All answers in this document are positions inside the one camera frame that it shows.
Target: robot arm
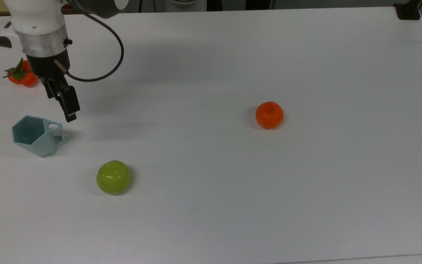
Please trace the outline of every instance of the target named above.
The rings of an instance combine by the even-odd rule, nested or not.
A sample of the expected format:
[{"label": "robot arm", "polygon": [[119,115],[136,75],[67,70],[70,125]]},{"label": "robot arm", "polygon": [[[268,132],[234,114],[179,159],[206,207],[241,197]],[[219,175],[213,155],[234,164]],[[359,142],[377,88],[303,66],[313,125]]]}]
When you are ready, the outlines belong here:
[{"label": "robot arm", "polygon": [[[66,0],[87,13],[109,18],[123,10],[129,0]],[[72,41],[67,30],[60,0],[4,0],[11,13],[10,23],[0,30],[0,46],[22,47],[32,72],[45,86],[49,98],[60,103],[67,122],[80,110],[74,87],[67,84],[65,70],[70,67],[67,46]]]}]

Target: green leaf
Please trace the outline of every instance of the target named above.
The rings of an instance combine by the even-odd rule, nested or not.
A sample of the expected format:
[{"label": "green leaf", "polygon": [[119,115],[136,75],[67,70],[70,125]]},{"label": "green leaf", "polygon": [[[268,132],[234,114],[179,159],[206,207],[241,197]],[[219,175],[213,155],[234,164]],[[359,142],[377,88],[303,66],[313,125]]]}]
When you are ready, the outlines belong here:
[{"label": "green leaf", "polygon": [[13,72],[10,75],[16,80],[22,80],[28,72],[28,70],[20,70],[19,72]]},{"label": "green leaf", "polygon": [[21,61],[17,64],[17,66],[15,67],[15,69],[12,72],[19,72],[20,70],[22,70],[22,66],[24,65],[24,58],[21,58]]},{"label": "green leaf", "polygon": [[15,67],[12,67],[10,69],[5,70],[5,72],[12,72],[15,69]]}]

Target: teal mug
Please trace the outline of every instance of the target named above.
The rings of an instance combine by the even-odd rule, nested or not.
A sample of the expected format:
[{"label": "teal mug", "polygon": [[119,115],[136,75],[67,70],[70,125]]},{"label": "teal mug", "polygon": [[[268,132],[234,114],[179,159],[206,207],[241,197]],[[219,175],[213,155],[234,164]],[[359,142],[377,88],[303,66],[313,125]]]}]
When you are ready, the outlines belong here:
[{"label": "teal mug", "polygon": [[26,115],[12,127],[12,135],[15,144],[44,158],[55,154],[63,143],[63,125]]}]

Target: table surface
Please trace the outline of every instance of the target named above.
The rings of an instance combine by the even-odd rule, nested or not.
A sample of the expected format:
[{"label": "table surface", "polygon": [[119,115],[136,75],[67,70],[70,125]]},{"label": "table surface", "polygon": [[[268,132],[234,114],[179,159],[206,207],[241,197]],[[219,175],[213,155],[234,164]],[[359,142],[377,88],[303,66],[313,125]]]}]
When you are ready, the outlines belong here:
[{"label": "table surface", "polygon": [[[422,254],[422,20],[393,7],[120,14],[125,59],[68,80],[64,122],[42,85],[1,78],[0,264],[233,263]],[[119,47],[66,16],[70,72],[97,77]],[[254,112],[286,114],[263,130]],[[62,122],[39,158],[12,142],[25,115]],[[134,172],[101,192],[99,167]]]}]

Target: cup handle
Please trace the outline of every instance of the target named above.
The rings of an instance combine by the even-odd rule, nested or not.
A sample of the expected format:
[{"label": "cup handle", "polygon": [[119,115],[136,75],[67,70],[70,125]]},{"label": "cup handle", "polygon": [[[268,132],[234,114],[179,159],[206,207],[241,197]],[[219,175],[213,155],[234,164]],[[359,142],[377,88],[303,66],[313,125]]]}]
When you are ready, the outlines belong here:
[{"label": "cup handle", "polygon": [[62,136],[63,126],[62,126],[62,124],[51,122],[50,124],[47,124],[47,126],[45,127],[45,131],[54,135],[55,146],[63,143],[63,136]]}]

